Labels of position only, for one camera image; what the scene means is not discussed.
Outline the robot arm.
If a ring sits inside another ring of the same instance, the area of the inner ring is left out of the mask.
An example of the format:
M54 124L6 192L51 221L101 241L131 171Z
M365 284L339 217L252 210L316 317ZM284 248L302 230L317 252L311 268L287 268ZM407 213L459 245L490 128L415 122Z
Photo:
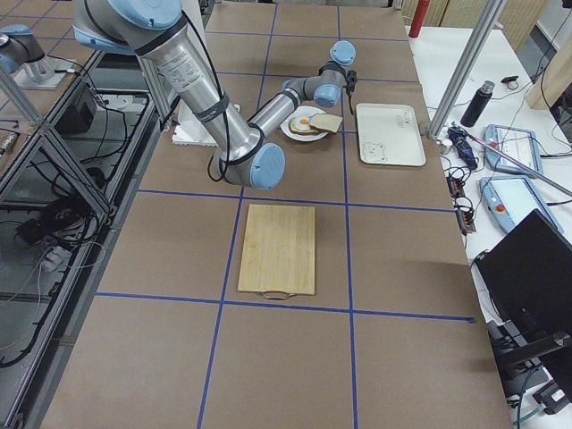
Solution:
M223 89L200 35L180 1L75 1L75 38L94 50L149 60L218 146L210 168L218 180L255 189L281 181L286 159L266 141L306 101L330 108L356 82L357 51L336 42L315 77L286 81L282 91L245 120Z
M24 24L1 28L1 68L8 74L17 72L24 64L33 64L46 57L31 29Z

